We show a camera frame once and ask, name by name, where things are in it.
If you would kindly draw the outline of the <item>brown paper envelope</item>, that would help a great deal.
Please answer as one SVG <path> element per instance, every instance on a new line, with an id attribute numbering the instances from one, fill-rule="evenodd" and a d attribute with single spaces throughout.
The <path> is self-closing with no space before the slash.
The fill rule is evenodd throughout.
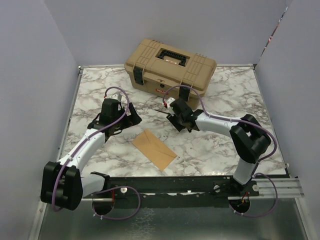
<path id="1" fill-rule="evenodd" d="M 132 144 L 160 171 L 163 171 L 177 155 L 149 129 L 144 129 Z"/>

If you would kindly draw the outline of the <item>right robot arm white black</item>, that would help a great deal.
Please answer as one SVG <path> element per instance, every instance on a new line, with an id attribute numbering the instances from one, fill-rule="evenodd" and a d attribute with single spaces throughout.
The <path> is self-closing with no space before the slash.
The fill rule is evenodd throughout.
<path id="1" fill-rule="evenodd" d="M 271 138 L 256 118 L 250 114 L 231 118 L 210 115 L 202 109 L 192 110 L 181 98 L 170 97 L 164 106 L 169 110 L 167 119 L 179 132 L 207 131 L 232 139 L 239 161 L 229 189 L 236 196 L 246 192 L 259 158 L 271 144 Z"/>

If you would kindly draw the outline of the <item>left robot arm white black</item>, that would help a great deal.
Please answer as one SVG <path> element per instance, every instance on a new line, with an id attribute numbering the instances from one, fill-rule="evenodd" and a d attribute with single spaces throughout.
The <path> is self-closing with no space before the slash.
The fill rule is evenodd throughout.
<path id="1" fill-rule="evenodd" d="M 49 161 L 43 169 L 40 199 L 51 204 L 54 211 L 75 210 L 81 199 L 97 194 L 103 198 L 111 190 L 109 176 L 93 172 L 87 177 L 81 173 L 107 140 L 124 129 L 142 121 L 132 103 L 123 107 L 120 100 L 106 98 L 101 112 L 88 124 L 86 132 L 76 146 L 57 162 Z"/>

